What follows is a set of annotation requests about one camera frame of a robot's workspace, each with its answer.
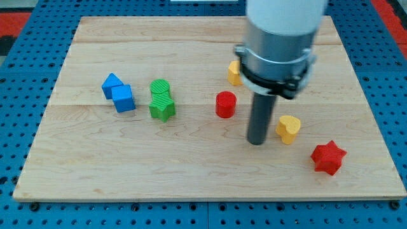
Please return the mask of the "yellow block behind arm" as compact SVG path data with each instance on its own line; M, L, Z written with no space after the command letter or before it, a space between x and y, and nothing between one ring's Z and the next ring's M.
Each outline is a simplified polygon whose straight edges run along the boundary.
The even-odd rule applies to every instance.
M238 60L230 62L230 65L228 66L227 80L233 86L243 85L240 78L240 62Z

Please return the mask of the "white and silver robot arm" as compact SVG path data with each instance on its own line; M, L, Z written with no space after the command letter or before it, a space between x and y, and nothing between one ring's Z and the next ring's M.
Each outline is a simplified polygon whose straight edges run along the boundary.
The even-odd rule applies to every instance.
M243 42L235 46L242 83L260 95L295 98L312 74L312 44L327 5L327 0L247 0Z

